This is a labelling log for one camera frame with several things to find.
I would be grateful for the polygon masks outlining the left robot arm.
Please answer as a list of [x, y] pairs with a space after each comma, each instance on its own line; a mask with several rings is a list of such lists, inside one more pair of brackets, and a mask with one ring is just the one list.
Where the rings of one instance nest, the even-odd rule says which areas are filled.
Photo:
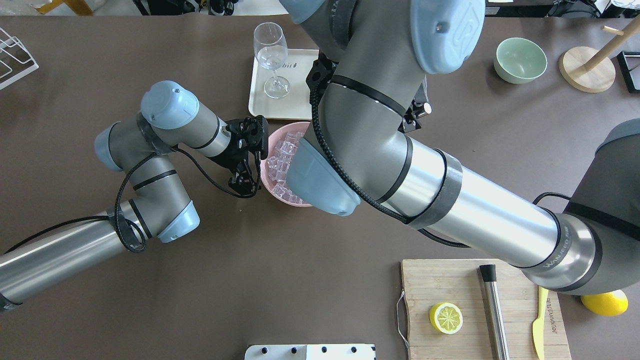
[[125, 174], [112, 205], [46, 228], [3, 254], [1, 312], [119, 253], [139, 254], [150, 239], [169, 243], [196, 229], [201, 219], [169, 157], [185, 154], [180, 145], [230, 171], [224, 193], [253, 198], [268, 137], [261, 115], [224, 121], [177, 82], [156, 82], [134, 118], [94, 139], [98, 159]]

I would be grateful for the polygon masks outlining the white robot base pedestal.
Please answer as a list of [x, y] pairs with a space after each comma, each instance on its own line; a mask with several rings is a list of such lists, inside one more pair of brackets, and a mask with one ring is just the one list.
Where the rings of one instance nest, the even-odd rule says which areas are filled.
[[377, 348], [366, 343], [256, 344], [245, 360], [377, 360]]

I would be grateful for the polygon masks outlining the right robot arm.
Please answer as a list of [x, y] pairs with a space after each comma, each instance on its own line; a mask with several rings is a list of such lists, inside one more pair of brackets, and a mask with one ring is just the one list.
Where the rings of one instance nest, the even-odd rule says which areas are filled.
[[426, 75], [456, 71], [482, 32], [482, 0], [282, 0], [318, 45], [311, 125], [286, 182], [350, 215], [365, 201], [520, 269], [558, 293], [639, 282], [639, 120], [615, 126], [562, 213], [513, 194], [400, 131]]

